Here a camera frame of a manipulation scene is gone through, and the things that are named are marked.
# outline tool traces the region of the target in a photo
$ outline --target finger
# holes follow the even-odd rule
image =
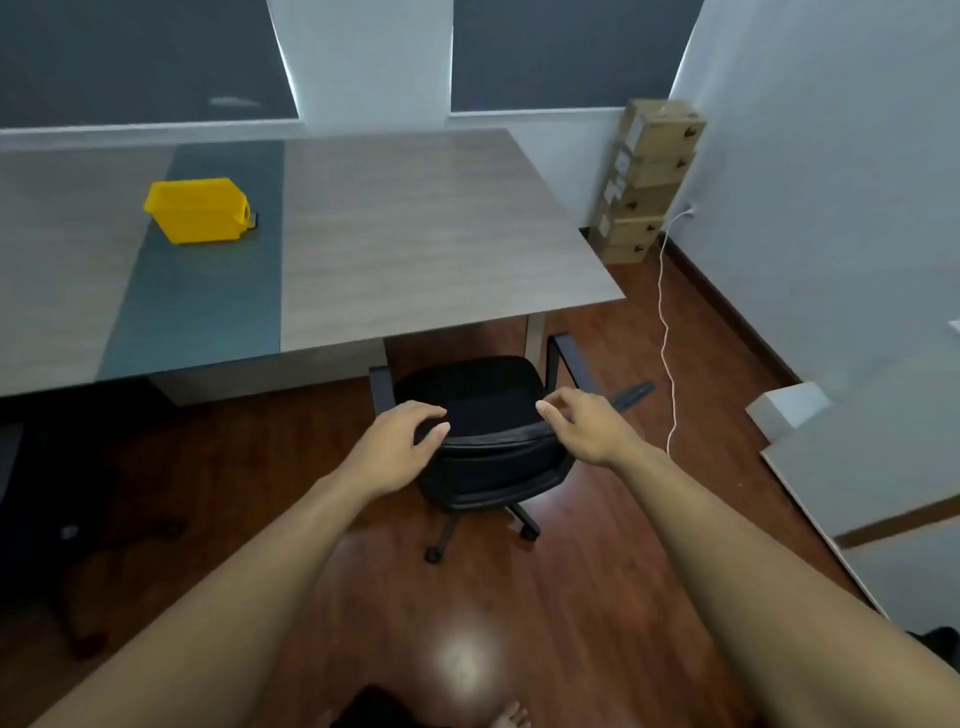
[[[560,387],[548,394],[543,399],[550,402],[555,407],[573,407],[577,402],[582,401],[587,393],[580,389],[571,387]]]
[[[415,425],[419,425],[431,417],[443,417],[446,414],[446,409],[437,404],[427,404],[416,400],[407,400],[401,407],[403,407],[403,412],[407,417],[414,421]]]
[[[434,425],[433,428],[426,433],[426,437],[420,440],[420,444],[414,445],[414,452],[423,459],[423,462],[426,462],[433,457],[433,453],[437,451],[437,448],[444,441],[444,437],[446,437],[449,431],[450,423]]]
[[[572,426],[566,420],[564,414],[548,401],[540,400],[535,406],[537,411],[540,412],[540,416],[549,422],[550,426],[553,427],[553,431],[557,433],[557,436],[563,439]]]

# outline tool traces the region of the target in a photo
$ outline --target hand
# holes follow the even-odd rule
[[[414,445],[417,425],[445,414],[442,407],[413,400],[382,413],[333,474],[370,497],[398,491],[420,474],[450,431],[450,423],[440,423]]]
[[[558,407],[569,409],[572,422]],[[651,447],[600,395],[561,387],[538,401],[537,411],[550,423],[564,447],[590,465],[618,468],[632,452]]]

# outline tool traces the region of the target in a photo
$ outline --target black object on floor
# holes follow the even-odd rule
[[[399,698],[376,685],[356,694],[330,728],[432,728],[419,722]]]
[[[907,634],[960,672],[960,633],[953,627],[937,627],[922,635]]]
[[[96,454],[103,433],[165,417],[172,408],[156,390],[133,385],[0,400],[9,418],[0,419],[0,606],[44,598],[77,659],[103,650],[107,635],[78,628],[62,589],[67,571],[95,551],[173,540],[185,529],[183,521],[164,518],[103,537],[116,485]]]
[[[522,356],[490,356],[415,372],[396,384],[386,367],[370,370],[373,408],[379,414],[397,402],[418,400],[446,408],[450,433],[417,480],[423,496],[449,514],[444,534],[424,558],[444,558],[459,515],[465,511],[507,508],[523,523],[521,538],[535,541],[540,527],[519,505],[564,482],[573,466],[570,455],[535,404],[554,391],[560,360],[575,386],[598,392],[573,338],[547,338],[546,382]],[[611,399],[623,412],[654,389],[639,384]],[[418,428],[418,442],[436,424]]]

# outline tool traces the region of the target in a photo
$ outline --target wooden floor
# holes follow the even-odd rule
[[[656,261],[614,269],[627,301],[552,314],[613,392],[653,379],[630,414],[654,443],[670,425],[659,359]],[[727,503],[845,588],[851,581],[767,471],[744,414],[777,386],[668,263],[669,358],[679,382],[675,457]],[[521,352],[523,323],[498,321],[389,343],[395,374],[480,354]],[[114,522],[176,513],[174,544],[98,555],[69,584],[86,629],[114,650],[334,468],[372,420],[355,379],[193,407],[110,444],[125,484]],[[443,517],[416,489],[369,507],[337,545],[283,649],[262,726],[311,726],[367,683],[422,719],[486,725],[521,699],[539,728],[750,725],[751,701],[698,620],[643,514],[614,477],[577,464],[529,510],[535,546],[505,513],[461,520],[440,566],[422,553]],[[25,726],[94,666],[66,653],[42,607],[0,622],[0,725]]]

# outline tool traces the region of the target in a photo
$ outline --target desk leg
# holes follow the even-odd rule
[[[523,355],[540,371],[540,353],[543,351],[543,329],[546,324],[545,313],[531,313],[527,316],[527,332],[524,336]]]

